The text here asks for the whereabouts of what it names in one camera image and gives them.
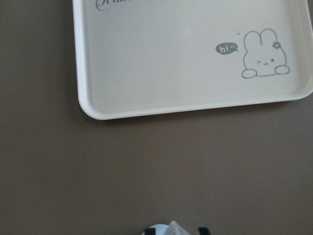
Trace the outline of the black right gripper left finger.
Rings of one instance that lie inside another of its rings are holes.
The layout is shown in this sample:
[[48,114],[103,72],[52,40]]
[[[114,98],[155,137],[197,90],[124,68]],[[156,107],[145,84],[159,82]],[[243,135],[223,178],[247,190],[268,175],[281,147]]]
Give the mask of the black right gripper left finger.
[[156,235],[155,228],[146,228],[144,231],[144,235]]

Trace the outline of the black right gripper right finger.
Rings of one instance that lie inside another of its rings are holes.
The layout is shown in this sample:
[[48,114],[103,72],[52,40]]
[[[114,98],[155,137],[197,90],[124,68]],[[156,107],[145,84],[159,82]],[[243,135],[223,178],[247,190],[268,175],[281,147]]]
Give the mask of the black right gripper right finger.
[[210,230],[207,227],[198,228],[199,235],[210,235]]

